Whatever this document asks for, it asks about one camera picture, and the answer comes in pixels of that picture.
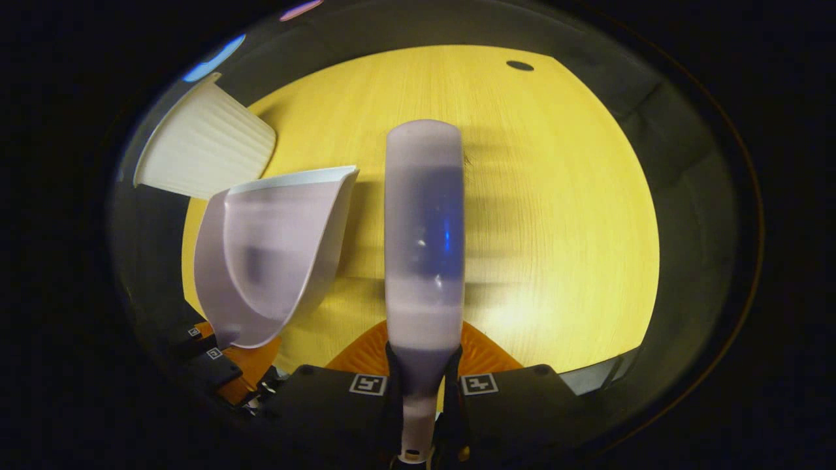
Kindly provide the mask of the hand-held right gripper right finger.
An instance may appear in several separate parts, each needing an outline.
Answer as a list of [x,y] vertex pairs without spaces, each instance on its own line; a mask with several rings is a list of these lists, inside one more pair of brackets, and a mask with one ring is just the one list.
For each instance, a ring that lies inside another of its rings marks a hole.
[[523,367],[471,324],[445,369],[442,398],[436,461],[572,459],[572,390],[551,366]]

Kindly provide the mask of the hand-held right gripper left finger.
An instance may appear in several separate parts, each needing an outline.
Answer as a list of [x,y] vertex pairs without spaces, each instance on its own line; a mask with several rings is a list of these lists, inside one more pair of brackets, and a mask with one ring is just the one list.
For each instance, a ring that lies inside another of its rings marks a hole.
[[272,431],[316,458],[393,458],[400,452],[400,377],[389,359],[382,321],[327,367],[299,366],[271,398]]

